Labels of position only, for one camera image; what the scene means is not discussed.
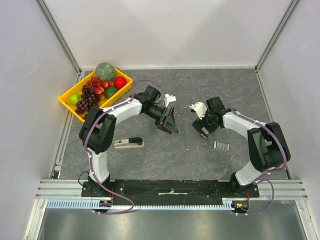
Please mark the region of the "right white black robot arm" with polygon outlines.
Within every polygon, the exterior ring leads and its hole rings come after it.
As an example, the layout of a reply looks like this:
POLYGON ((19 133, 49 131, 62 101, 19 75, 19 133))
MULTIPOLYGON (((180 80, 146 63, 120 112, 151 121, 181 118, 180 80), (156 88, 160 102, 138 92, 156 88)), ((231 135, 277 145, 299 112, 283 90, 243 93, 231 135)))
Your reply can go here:
POLYGON ((208 138, 218 128, 232 130, 246 138, 249 161, 230 177, 229 191, 233 196, 242 196, 247 187, 258 183, 263 175, 287 167, 291 153, 278 123, 260 122, 232 107, 225 108, 219 97, 190 104, 189 108, 197 115, 192 127, 202 138, 208 138))

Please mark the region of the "white black stapler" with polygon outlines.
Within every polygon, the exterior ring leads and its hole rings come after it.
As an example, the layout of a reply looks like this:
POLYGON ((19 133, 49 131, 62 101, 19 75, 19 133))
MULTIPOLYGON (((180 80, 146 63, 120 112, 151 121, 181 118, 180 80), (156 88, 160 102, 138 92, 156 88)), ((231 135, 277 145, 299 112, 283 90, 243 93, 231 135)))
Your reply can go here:
POLYGON ((131 137, 121 140, 115 140, 113 145, 115 148, 142 148, 144 141, 141 137, 131 137))

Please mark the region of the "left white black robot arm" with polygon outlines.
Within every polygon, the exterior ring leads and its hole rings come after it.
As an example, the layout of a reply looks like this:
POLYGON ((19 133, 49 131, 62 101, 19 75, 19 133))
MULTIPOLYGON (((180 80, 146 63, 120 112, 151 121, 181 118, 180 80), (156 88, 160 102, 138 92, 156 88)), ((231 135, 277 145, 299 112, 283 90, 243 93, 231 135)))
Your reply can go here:
POLYGON ((174 118, 174 108, 158 106, 156 101, 161 93, 152 86, 134 94, 123 102, 111 107, 93 107, 79 132, 79 138, 89 158, 88 181, 83 189, 92 191, 99 197, 110 191, 110 173, 107 167, 107 150, 113 143, 116 126, 140 114, 155 120, 157 129, 168 133, 178 133, 174 118))

